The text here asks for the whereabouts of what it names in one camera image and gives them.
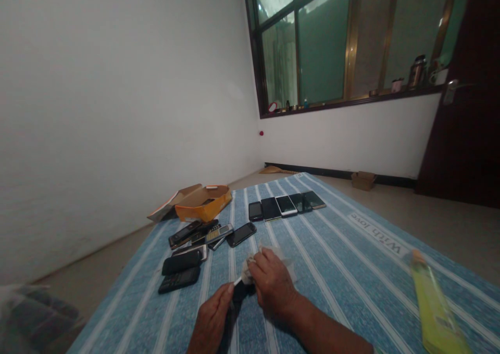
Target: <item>door handle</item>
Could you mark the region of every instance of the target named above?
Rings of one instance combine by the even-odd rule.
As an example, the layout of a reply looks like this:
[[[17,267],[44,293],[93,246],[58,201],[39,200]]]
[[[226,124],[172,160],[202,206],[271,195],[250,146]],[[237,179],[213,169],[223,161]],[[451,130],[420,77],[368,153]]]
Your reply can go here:
[[[466,87],[466,86],[475,86],[475,83],[459,83],[458,79],[454,79],[448,82],[446,86],[446,93],[444,94],[443,98],[443,105],[450,105],[453,103],[453,99],[455,98],[455,91],[457,91],[458,88],[461,87]]]

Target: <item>window frame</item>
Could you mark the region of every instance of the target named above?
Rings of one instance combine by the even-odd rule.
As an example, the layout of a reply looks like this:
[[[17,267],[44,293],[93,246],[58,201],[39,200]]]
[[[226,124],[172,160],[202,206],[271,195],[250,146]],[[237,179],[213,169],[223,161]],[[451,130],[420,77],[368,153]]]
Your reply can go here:
[[[369,96],[368,94],[358,97],[352,97],[354,70],[356,67],[356,52],[357,52],[357,39],[358,39],[358,23],[359,23],[359,9],[360,0],[349,0],[348,16],[347,16],[347,40],[345,51],[345,68],[344,68],[344,92],[343,97],[340,99],[328,100],[322,103],[309,103],[309,108],[298,109],[294,111],[282,111],[270,113],[268,111],[268,96],[267,96],[267,81],[264,63],[264,48],[262,43],[262,33],[278,23],[281,19],[290,13],[294,13],[294,27],[295,27],[295,53],[296,53],[296,68],[297,68],[297,98],[301,100],[301,74],[300,74],[300,41],[299,41],[299,17],[298,11],[309,4],[313,0],[292,0],[284,8],[269,17],[266,21],[260,23],[258,17],[258,4],[257,0],[245,0],[248,30],[250,35],[250,44],[252,50],[252,61],[254,66],[254,76],[257,91],[259,115],[261,119],[272,118],[286,115],[295,115],[299,113],[306,113],[316,110],[332,109],[348,107],[353,105],[361,105],[367,103],[381,102],[385,100],[400,99],[404,97],[412,97],[419,95],[429,95],[437,93],[442,90],[443,85],[436,85],[431,87],[420,88],[417,90],[406,91],[405,86],[398,93],[391,93],[390,90],[384,89],[384,80],[387,67],[387,60],[389,59],[389,51],[391,45],[392,29],[394,25],[394,15],[396,12],[397,0],[390,0],[390,15],[387,31],[385,34],[385,45],[382,60],[382,67],[379,76],[379,93],[377,96]],[[443,21],[438,29],[437,37],[434,43],[434,49],[431,61],[440,56],[446,31],[448,28],[449,19],[452,13],[454,0],[446,0],[443,9]]]

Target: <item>white wall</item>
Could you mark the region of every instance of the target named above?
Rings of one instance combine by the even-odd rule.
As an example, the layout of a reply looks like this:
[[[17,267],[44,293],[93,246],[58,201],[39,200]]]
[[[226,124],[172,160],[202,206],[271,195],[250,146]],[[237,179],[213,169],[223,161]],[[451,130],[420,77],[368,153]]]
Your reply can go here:
[[[265,162],[416,179],[441,94],[259,121]]]
[[[0,283],[259,167],[241,0],[0,0]]]

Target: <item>window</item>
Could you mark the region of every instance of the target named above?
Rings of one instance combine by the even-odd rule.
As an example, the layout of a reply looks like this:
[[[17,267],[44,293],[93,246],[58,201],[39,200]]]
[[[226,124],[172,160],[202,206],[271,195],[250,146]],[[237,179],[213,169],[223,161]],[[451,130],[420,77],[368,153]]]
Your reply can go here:
[[[425,55],[428,74],[453,54],[467,0],[246,0],[261,117],[391,94]],[[440,91],[428,77],[412,95]]]

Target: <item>black baseboard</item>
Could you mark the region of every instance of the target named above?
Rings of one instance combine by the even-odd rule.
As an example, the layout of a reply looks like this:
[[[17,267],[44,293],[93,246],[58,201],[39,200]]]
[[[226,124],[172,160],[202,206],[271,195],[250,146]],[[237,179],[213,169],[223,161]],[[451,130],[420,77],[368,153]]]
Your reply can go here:
[[[299,167],[299,166],[291,166],[287,164],[276,164],[276,163],[264,163],[265,166],[275,166],[281,168],[283,170],[289,170],[293,172],[307,172],[310,174],[316,175],[324,175],[327,177],[340,178],[344,180],[350,180],[352,172],[349,171],[340,171],[336,169],[324,169],[324,168],[313,168],[313,167]],[[387,176],[383,174],[377,174],[377,179],[375,180],[376,184],[380,185],[389,185],[389,186],[397,186],[397,187],[407,187],[407,188],[415,188],[417,185],[417,180],[413,180],[406,177],[395,177],[395,176]]]

